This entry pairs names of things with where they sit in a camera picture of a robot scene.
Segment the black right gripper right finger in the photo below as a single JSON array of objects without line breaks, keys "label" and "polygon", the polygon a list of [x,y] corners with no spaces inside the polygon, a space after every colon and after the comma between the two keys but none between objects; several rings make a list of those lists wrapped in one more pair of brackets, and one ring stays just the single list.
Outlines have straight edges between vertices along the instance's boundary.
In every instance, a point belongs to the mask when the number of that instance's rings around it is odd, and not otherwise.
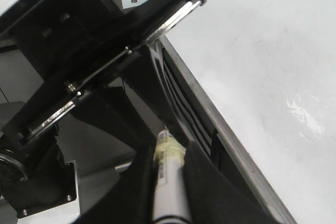
[{"label": "black right gripper right finger", "polygon": [[183,178],[195,223],[280,223],[238,190],[214,165],[192,130],[190,116],[174,99],[167,79],[163,48],[142,46],[123,72],[127,84],[186,147]]}]

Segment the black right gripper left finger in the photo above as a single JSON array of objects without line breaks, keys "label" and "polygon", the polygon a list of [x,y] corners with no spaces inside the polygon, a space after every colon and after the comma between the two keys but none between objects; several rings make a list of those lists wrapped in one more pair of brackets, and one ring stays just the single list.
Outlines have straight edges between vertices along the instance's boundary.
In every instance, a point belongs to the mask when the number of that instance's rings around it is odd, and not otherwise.
[{"label": "black right gripper left finger", "polygon": [[121,178],[76,223],[150,223],[156,138],[122,87],[103,88],[71,113],[136,151]]}]

